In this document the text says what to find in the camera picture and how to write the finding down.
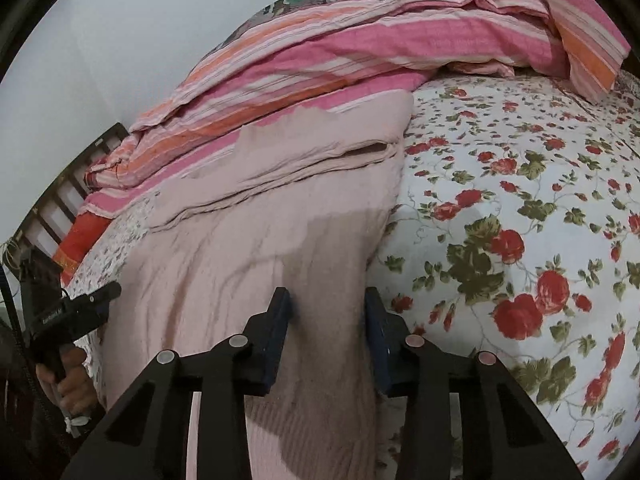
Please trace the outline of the person's left hand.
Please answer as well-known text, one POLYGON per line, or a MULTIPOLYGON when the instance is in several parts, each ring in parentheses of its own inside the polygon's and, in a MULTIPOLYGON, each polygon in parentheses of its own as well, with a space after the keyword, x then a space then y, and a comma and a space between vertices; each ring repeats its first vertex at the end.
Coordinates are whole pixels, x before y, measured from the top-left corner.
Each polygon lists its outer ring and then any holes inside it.
POLYGON ((72 416, 90 415, 98 405, 98 396, 84 363, 84 349, 68 346, 61 353, 65 377, 57 380, 52 370, 36 364, 36 376, 47 398, 72 416))

